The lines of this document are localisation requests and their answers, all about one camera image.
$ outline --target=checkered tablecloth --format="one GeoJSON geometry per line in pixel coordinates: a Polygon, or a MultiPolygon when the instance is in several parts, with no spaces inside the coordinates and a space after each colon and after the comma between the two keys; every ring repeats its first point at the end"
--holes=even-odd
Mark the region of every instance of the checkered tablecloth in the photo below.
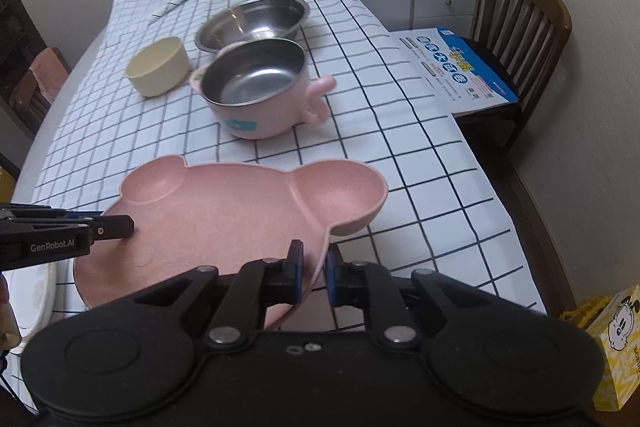
{"type": "MultiPolygon", "coordinates": [[[[382,172],[389,196],[369,227],[335,238],[347,261],[382,263],[394,275],[429,267],[519,304],[544,311],[513,223],[428,82],[359,0],[305,0],[298,35],[312,77],[332,74],[332,116],[258,141],[227,134],[202,97],[184,85],[144,99],[124,76],[129,59],[167,36],[180,37],[194,68],[211,61],[194,45],[199,26],[243,0],[190,0],[161,19],[168,0],[116,0],[104,42],[47,153],[33,202],[104,210],[128,172],[161,155],[189,164],[251,162],[291,169],[320,158],[352,158],[382,172]]],[[[85,309],[72,263],[59,266],[52,320],[85,309]]],[[[362,313],[332,309],[319,286],[284,329],[358,328],[362,313]]],[[[12,360],[20,397],[32,405],[12,360]]]]}

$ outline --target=cartoon character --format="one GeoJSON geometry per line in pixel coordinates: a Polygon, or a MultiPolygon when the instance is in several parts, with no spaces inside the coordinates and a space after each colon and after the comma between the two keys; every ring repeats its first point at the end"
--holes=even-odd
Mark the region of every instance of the cartoon character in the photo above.
{"type": "Polygon", "coordinates": [[[622,306],[618,308],[613,320],[609,323],[609,342],[616,351],[622,351],[626,346],[626,338],[634,329],[635,315],[640,312],[640,301],[636,299],[631,304],[631,295],[622,299],[622,306]]]}

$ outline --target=metal bolt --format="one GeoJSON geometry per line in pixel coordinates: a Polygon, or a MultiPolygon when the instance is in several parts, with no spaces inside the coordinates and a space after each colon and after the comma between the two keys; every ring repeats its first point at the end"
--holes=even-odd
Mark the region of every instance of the metal bolt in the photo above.
{"type": "Polygon", "coordinates": [[[220,326],[209,331],[209,338],[216,344],[231,344],[240,338],[240,331],[232,326],[220,326]]]}
{"type": "Polygon", "coordinates": [[[385,338],[396,344],[411,342],[415,335],[414,328],[409,326],[391,326],[385,330],[385,338]]]}
{"type": "Polygon", "coordinates": [[[290,355],[302,355],[302,353],[305,352],[305,350],[302,349],[302,346],[287,346],[285,351],[290,355]]]}
{"type": "Polygon", "coordinates": [[[322,346],[320,344],[316,344],[315,342],[309,342],[308,344],[305,344],[305,350],[311,351],[312,353],[320,351],[321,349],[322,346]]]}

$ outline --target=white tablecloth with black grid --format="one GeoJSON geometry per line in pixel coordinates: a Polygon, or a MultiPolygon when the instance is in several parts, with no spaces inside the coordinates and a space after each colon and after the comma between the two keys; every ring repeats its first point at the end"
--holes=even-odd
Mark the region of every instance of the white tablecloth with black grid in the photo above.
{"type": "MultiPolygon", "coordinates": [[[[388,200],[369,227],[335,238],[347,261],[382,263],[394,275],[429,267],[521,305],[544,311],[510,217],[429,83],[360,0],[305,0],[310,15],[298,34],[312,78],[332,74],[332,117],[281,136],[237,139],[202,97],[183,85],[145,99],[124,75],[141,48],[180,37],[194,68],[212,60],[194,35],[214,13],[243,0],[190,0],[161,19],[169,0],[115,0],[104,42],[47,153],[33,202],[104,210],[128,172],[161,155],[189,164],[251,162],[292,169],[320,158],[352,158],[382,172],[388,200]]],[[[84,311],[72,263],[61,262],[52,320],[84,311]]],[[[332,309],[320,285],[284,329],[362,327],[356,309],[332,309]]],[[[12,380],[32,405],[13,360],[12,380]]]]}

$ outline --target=white lid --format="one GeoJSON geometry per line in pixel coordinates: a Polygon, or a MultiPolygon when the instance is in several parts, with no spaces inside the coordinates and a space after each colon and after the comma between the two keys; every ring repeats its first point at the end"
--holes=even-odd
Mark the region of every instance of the white lid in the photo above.
{"type": "Polygon", "coordinates": [[[56,296],[56,264],[11,270],[4,272],[4,277],[9,286],[9,304],[22,336],[22,343],[12,351],[21,353],[30,338],[49,324],[56,296]]]}

